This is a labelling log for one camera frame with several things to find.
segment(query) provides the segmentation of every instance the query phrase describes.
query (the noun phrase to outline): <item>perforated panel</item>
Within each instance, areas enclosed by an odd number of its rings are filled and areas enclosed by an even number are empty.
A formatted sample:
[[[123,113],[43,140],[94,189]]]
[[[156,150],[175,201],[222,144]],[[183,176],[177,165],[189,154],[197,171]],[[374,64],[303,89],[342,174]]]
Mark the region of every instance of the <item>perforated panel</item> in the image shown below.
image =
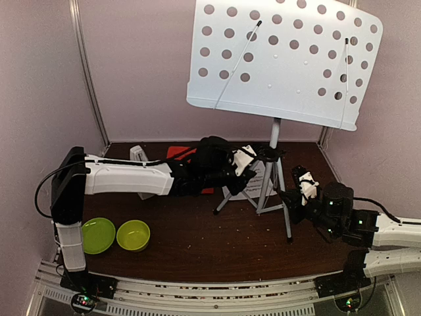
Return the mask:
[[[120,307],[118,304],[109,303],[107,306],[107,315],[112,316],[202,316],[210,313],[183,313],[171,311],[148,311],[136,307]],[[225,313],[227,316],[233,316],[232,313]],[[236,316],[315,316],[314,306],[307,304],[299,307],[281,308],[275,311],[261,311],[258,313],[236,313]]]
[[[187,101],[214,108],[241,58],[218,109],[355,130],[382,33],[335,0],[197,0]]]

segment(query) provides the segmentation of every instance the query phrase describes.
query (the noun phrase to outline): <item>yellow-green bowl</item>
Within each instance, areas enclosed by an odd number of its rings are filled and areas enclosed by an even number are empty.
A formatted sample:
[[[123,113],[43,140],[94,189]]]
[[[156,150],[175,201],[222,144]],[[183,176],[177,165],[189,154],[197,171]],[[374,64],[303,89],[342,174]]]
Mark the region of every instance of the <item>yellow-green bowl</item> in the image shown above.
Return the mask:
[[[121,248],[139,252],[144,250],[151,237],[151,231],[145,222],[128,221],[125,222],[117,231],[117,242]]]
[[[85,223],[82,234],[85,253],[97,255],[111,247],[116,238],[116,228],[108,219],[98,217]]]

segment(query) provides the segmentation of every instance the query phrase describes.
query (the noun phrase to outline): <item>stand leg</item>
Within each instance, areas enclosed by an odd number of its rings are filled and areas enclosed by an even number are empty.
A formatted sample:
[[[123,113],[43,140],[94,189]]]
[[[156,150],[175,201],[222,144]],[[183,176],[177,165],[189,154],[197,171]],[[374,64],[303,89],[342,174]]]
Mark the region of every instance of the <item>stand leg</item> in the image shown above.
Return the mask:
[[[282,170],[282,162],[281,159],[276,161],[276,169],[278,172],[278,181],[281,187],[281,191],[285,191],[285,182],[284,182],[284,172]],[[289,212],[287,205],[282,202],[284,205],[284,217],[285,217],[285,227],[287,229],[287,241],[292,242],[292,233],[291,233],[291,222],[289,221]]]
[[[230,200],[231,197],[232,197],[232,194],[228,193],[228,195],[224,198],[224,201],[222,201],[221,204],[218,205],[218,207],[213,210],[213,214],[214,215],[219,214],[219,212],[221,212],[221,209],[225,206],[225,204],[228,203],[228,201]]]
[[[257,208],[257,204],[256,204],[256,202],[254,202],[253,201],[253,199],[247,194],[247,193],[245,193],[245,191],[242,191],[242,193],[241,194],[243,194],[244,195],[244,197],[250,202],[250,204],[253,206],[253,207],[256,207]]]

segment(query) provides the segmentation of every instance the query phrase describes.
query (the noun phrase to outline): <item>tripod base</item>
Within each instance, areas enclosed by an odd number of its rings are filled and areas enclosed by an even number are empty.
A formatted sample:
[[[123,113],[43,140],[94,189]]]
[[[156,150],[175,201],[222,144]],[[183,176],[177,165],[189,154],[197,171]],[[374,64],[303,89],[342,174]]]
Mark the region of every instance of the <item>tripod base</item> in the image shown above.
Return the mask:
[[[276,148],[276,146],[278,145],[280,129],[281,129],[281,119],[274,118],[274,122],[272,125],[272,135],[270,137],[271,148]],[[254,164],[251,167],[251,169],[253,170],[255,167],[256,167],[256,164]],[[263,213],[267,213],[267,212],[276,211],[278,209],[283,209],[284,217],[285,217],[285,227],[287,230],[287,241],[288,243],[292,243],[292,233],[291,233],[291,225],[289,222],[289,213],[288,213],[288,208],[285,205],[285,203],[283,202],[282,204],[265,208],[266,197],[268,193],[270,194],[270,192],[268,192],[268,188],[269,188],[270,176],[272,174],[272,171],[274,171],[274,179],[275,179],[274,187],[276,188],[279,185],[280,190],[285,191],[284,172],[282,170],[281,159],[279,159],[275,165],[274,163],[266,163],[266,168],[264,170],[264,176],[263,176],[262,190],[260,191],[260,198],[257,204],[253,201],[253,199],[249,197],[247,193],[242,192],[241,194],[243,194],[247,198],[247,200],[253,205],[253,207],[256,208],[256,213],[259,215]],[[214,215],[217,215],[219,214],[219,212],[221,212],[222,208],[225,206],[225,204],[228,203],[231,197],[232,197],[231,194],[228,194],[225,197],[225,199],[221,202],[221,204],[213,211]]]

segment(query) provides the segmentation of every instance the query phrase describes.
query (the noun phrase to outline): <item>white wall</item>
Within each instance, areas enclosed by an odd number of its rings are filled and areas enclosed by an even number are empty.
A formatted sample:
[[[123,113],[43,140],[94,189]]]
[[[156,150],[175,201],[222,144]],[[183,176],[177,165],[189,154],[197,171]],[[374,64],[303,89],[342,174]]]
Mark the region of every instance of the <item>white wall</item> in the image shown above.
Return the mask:
[[[0,314],[20,315],[55,249],[34,208],[38,182],[70,147],[102,147],[67,0],[0,0]],[[43,192],[41,206],[49,212]]]
[[[363,0],[384,36],[356,132],[334,131],[328,157],[356,195],[392,213],[421,217],[420,3]]]
[[[269,140],[271,118],[186,102],[195,0],[81,0],[89,64],[112,141]],[[321,127],[285,121],[284,140]]]

